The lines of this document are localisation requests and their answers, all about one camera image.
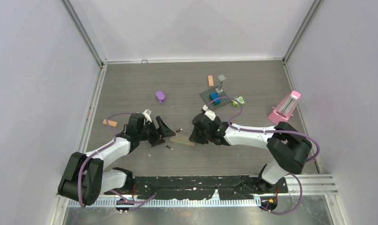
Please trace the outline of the beige remote control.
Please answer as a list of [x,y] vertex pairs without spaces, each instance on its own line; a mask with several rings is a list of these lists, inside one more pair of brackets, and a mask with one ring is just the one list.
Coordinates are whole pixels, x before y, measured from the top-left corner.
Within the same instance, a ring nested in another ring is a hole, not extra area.
[[195,146],[195,142],[191,142],[189,137],[181,133],[176,133],[174,136],[169,137],[169,140],[174,143],[179,143],[187,146]]

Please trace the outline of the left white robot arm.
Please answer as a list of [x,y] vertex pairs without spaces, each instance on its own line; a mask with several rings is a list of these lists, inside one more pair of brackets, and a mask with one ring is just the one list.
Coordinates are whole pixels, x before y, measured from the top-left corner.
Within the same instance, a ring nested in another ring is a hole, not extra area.
[[105,169],[117,159],[132,153],[142,141],[154,147],[165,143],[166,137],[175,136],[157,116],[150,117],[149,109],[130,114],[123,131],[116,134],[107,144],[86,153],[73,153],[61,177],[58,194],[77,201],[84,208],[92,205],[99,195],[119,190],[129,194],[134,187],[133,173],[127,169],[114,167]]

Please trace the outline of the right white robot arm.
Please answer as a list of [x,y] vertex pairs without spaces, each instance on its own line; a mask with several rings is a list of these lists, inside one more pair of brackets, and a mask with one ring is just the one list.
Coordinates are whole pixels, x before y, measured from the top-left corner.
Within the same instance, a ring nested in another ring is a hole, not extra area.
[[192,124],[191,142],[268,150],[274,159],[261,169],[255,182],[255,187],[261,192],[270,192],[281,178],[290,173],[301,174],[312,149],[309,138],[286,122],[271,127],[246,127],[200,113],[194,117]]

